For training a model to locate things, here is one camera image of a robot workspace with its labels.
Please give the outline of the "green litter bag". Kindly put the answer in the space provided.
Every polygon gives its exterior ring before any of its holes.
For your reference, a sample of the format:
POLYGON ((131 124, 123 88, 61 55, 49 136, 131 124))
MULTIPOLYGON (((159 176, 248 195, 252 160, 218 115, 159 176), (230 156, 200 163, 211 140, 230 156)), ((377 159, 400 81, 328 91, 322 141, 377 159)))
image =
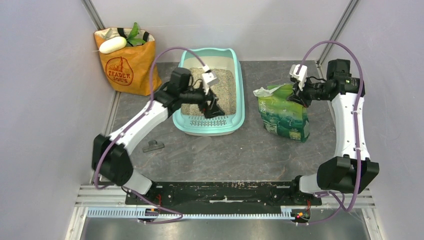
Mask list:
POLYGON ((306 142, 310 135, 307 109, 287 97, 293 93, 293 85, 269 85, 253 91, 258 101, 258 111, 263 127, 272 134, 306 142))

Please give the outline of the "teal plastic litter box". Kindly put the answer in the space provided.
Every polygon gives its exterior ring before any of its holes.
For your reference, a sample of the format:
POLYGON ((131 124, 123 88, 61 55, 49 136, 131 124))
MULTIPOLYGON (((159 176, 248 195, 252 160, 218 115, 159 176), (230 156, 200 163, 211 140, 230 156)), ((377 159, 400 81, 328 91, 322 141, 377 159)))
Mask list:
POLYGON ((228 70, 235 84, 235 113, 206 119, 203 115, 187 115, 177 110, 172 115, 174 125, 181 131, 195 136, 221 136, 239 129, 245 120, 245 96, 241 65, 231 48, 204 47, 192 50, 212 69, 228 70))

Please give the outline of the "black bag clip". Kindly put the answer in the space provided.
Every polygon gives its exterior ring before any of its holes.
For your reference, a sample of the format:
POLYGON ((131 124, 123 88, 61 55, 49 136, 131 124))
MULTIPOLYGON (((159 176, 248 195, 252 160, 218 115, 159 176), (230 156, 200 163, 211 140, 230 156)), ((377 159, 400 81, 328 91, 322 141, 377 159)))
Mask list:
POLYGON ((148 153, 156 150, 163 149, 165 147, 165 144, 163 142, 158 142, 156 140, 151 140, 148 142, 148 146, 144 147, 142 149, 143 153, 148 153))

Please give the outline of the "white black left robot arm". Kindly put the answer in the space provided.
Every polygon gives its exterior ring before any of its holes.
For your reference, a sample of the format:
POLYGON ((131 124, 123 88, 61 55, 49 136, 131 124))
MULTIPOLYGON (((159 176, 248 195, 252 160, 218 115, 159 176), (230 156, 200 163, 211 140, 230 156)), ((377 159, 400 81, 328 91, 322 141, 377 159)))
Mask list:
POLYGON ((93 140, 91 167, 96 176, 102 175, 113 184, 137 192, 144 204, 157 198, 154 182, 134 169, 130 155, 135 147, 156 126, 167 120, 183 104, 198 106, 205 118, 223 116, 218 97, 211 89, 218 76, 207 66, 200 79, 194 80, 189 69, 177 67, 146 106, 129 122, 110 135, 97 135, 93 140))

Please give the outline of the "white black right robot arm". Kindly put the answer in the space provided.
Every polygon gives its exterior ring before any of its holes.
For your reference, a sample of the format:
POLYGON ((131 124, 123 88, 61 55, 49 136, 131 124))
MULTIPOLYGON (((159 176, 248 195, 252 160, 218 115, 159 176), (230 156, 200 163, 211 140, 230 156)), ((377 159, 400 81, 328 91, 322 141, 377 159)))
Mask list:
POLYGON ((289 71, 293 93, 289 101, 309 107, 312 101, 328 101, 334 111, 336 146, 333 158, 322 163, 317 173, 298 176, 298 185, 288 191, 289 200, 300 205, 309 194, 335 191, 360 194, 378 175, 379 164, 372 162, 367 150, 363 105, 365 88, 350 73, 350 61, 335 59, 328 63, 327 79, 313 83, 307 67, 293 65, 289 71))

